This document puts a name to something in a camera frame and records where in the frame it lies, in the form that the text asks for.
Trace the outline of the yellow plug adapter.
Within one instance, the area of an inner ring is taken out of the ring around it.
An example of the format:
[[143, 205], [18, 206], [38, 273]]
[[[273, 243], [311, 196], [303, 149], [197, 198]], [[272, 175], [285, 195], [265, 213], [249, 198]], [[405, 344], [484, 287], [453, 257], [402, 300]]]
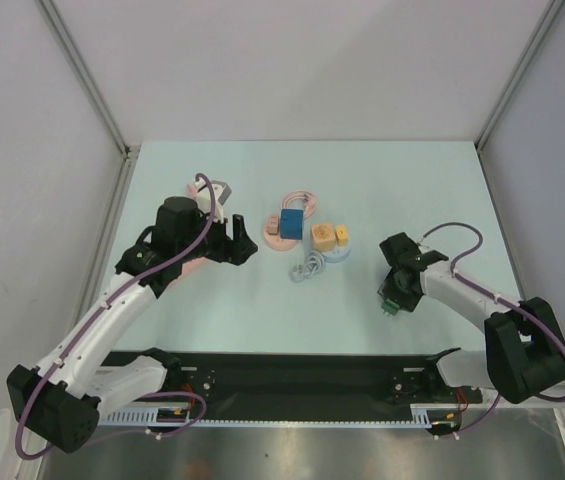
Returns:
[[350, 242], [348, 228], [345, 225], [337, 225], [335, 228], [336, 243], [339, 247], [347, 247]]

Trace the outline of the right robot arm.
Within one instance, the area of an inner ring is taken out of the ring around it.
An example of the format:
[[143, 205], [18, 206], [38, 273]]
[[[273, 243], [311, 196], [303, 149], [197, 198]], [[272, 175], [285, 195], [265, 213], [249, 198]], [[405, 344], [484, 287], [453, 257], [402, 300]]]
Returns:
[[[386, 238], [379, 248], [389, 266], [378, 290], [386, 313], [412, 313], [427, 297], [483, 334], [482, 349], [451, 349], [425, 373], [423, 388], [431, 399], [446, 401], [460, 386], [492, 389], [512, 404], [531, 397], [555, 399], [549, 391], [565, 382], [565, 340], [546, 300], [502, 295], [461, 272], [457, 258], [404, 232]], [[565, 394], [558, 399], [565, 402]]]

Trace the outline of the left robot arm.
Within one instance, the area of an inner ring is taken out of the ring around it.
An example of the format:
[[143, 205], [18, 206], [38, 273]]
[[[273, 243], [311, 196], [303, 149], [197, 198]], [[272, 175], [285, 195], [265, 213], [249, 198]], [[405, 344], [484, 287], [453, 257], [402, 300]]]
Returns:
[[158, 348], [101, 380], [95, 376], [118, 340], [182, 275], [186, 264], [207, 259], [240, 266], [257, 252], [243, 216], [226, 219], [217, 215], [218, 207], [216, 201], [203, 210], [191, 198], [167, 198], [154, 224], [122, 254], [100, 299], [71, 332], [35, 366], [18, 365], [11, 371], [6, 384], [21, 459], [45, 454], [25, 451], [26, 431], [49, 447], [72, 453], [87, 443], [101, 418], [138, 399], [193, 397], [181, 389], [180, 360]]

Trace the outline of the green plug adapter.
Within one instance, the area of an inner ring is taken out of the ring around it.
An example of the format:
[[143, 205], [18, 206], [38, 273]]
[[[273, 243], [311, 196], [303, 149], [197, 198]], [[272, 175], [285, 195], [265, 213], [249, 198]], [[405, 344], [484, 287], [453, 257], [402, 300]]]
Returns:
[[385, 299], [382, 304], [381, 308], [386, 315], [396, 315], [400, 311], [400, 307], [393, 301], [389, 299]]

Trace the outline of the blue cube socket adapter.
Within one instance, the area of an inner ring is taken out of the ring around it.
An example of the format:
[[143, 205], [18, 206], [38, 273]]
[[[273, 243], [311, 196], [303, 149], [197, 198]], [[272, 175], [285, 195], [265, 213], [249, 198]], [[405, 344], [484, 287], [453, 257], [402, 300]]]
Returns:
[[285, 208], [280, 212], [279, 235], [285, 240], [303, 238], [304, 212], [301, 209]]

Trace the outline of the tan cube plug adapter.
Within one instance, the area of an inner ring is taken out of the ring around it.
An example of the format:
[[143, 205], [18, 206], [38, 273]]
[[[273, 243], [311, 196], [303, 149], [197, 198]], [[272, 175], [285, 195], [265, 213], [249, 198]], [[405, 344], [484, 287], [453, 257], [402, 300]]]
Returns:
[[336, 233], [331, 223], [316, 223], [311, 226], [312, 248], [318, 252], [332, 251], [337, 243]]

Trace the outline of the round blue power strip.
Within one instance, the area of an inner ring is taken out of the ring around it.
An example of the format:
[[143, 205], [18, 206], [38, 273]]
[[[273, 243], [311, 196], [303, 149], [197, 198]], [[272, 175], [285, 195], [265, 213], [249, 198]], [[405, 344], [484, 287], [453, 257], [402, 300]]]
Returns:
[[328, 264], [345, 261], [351, 254], [351, 246], [336, 246], [333, 250], [319, 252], [312, 250], [304, 262], [294, 266], [289, 276], [293, 282], [300, 283], [324, 272]]

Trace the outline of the pink brown USB charger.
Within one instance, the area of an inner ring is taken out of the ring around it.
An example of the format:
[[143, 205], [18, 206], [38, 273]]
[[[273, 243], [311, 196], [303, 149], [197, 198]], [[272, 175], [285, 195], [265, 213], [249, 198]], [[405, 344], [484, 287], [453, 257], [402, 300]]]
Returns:
[[277, 236], [280, 228], [280, 217], [271, 215], [265, 225], [265, 231], [268, 235]]

